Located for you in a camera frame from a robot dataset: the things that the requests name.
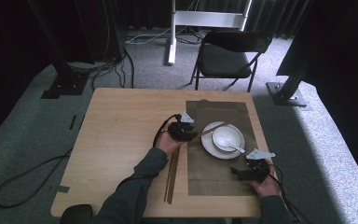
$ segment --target hand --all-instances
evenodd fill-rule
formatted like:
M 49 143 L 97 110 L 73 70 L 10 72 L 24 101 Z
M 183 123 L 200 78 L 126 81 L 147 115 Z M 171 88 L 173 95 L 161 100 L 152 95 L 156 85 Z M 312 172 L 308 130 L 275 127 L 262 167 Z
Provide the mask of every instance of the hand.
M 275 169 L 273 166 L 269 167 L 269 172 L 271 175 L 275 174 Z M 255 189 L 260 198 L 264 198 L 270 195 L 280 196 L 280 188 L 278 183 L 269 175 L 261 184 L 257 181 L 250 181 L 249 184 Z
M 178 142 L 171 138 L 171 135 L 167 133 L 168 127 L 170 126 L 170 123 L 167 123 L 162 130 L 162 133 L 159 134 L 159 137 L 156 142 L 156 147 L 163 150 L 167 156 L 171 156 L 173 152 L 179 148 L 184 142 Z

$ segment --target chopsticks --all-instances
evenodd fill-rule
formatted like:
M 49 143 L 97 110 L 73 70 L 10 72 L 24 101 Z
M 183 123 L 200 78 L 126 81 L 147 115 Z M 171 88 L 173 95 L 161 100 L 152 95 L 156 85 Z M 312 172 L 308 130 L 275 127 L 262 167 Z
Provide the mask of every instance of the chopsticks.
M 175 187 L 176 171 L 179 161 L 180 148 L 177 148 L 171 155 L 170 169 L 168 171 L 167 185 L 165 186 L 164 202 L 172 204 L 173 189 Z
M 207 130 L 207 131 L 205 131 L 203 133 L 199 133 L 196 137 L 201 137 L 201 136 L 203 136 L 203 135 L 205 135 L 207 133 L 211 133 L 214 130 L 216 130 L 217 128 L 220 128 L 220 127 L 226 126 L 228 124 L 231 124 L 231 123 L 235 122 L 236 120 L 238 120 L 238 119 L 232 119 L 232 120 L 229 120 L 227 122 L 221 123 L 221 124 L 217 125 L 216 127 L 213 127 L 212 129 L 209 129 L 209 130 Z

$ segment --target person's arm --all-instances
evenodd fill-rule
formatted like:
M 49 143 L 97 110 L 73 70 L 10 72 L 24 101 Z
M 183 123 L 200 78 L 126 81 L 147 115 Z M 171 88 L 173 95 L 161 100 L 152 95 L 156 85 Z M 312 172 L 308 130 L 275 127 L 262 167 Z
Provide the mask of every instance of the person's arm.
M 152 147 L 135 166 L 132 176 L 157 175 L 167 164 L 167 157 L 182 144 L 183 142 L 171 139 L 168 133 L 161 133 L 156 147 Z M 125 182 L 106 199 L 92 223 L 140 223 L 146 208 L 147 192 L 152 181 L 153 178 L 140 178 Z
M 291 223 L 286 206 L 280 194 L 278 183 L 270 176 L 262 182 L 251 181 L 250 185 L 255 189 L 261 198 L 261 218 L 259 223 L 263 224 L 283 224 Z

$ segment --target gray carpet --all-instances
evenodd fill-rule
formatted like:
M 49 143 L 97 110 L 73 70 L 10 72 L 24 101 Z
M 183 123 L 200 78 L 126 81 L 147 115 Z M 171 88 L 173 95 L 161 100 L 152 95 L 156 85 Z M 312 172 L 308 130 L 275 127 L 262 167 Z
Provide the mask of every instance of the gray carpet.
M 161 32 L 137 31 L 132 35 Z M 167 39 L 143 45 L 127 44 L 135 66 L 135 88 L 192 90 L 187 86 L 197 57 L 198 46 L 178 42 L 176 63 L 168 66 Z M 251 94 L 274 163 L 283 172 L 289 199 L 313 223 L 358 223 L 358 167 L 334 121 L 321 103 L 316 90 L 306 83 L 299 87 L 312 110 L 274 105 L 267 82 L 284 82 L 275 77 L 291 40 L 275 38 L 261 56 Z M 84 63 L 73 66 L 91 67 Z M 130 63 L 125 60 L 126 88 L 130 87 Z M 0 127 L 0 184 L 41 161 L 64 154 L 75 143 L 79 126 L 92 95 L 91 79 L 81 96 L 61 96 L 41 100 L 56 74 L 52 66 L 35 77 L 11 114 Z M 96 87 L 117 88 L 115 73 L 98 77 Z M 248 79 L 228 88 L 229 80 L 203 79 L 201 90 L 246 91 Z M 74 115 L 76 121 L 71 128 Z M 17 203 L 37 188 L 56 161 L 48 163 L 2 190 L 0 202 Z M 49 209 L 55 197 L 66 161 L 36 196 L 19 207 L 0 208 L 0 223 L 59 223 Z M 255 223 L 245 218 L 242 223 Z

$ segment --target spoon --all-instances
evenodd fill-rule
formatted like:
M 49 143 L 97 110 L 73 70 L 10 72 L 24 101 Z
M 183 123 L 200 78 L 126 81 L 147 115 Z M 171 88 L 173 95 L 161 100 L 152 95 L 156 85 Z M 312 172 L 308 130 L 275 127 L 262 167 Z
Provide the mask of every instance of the spoon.
M 220 147 L 232 147 L 237 149 L 240 153 L 245 153 L 245 149 L 232 145 L 226 138 L 219 137 L 216 139 L 216 144 Z

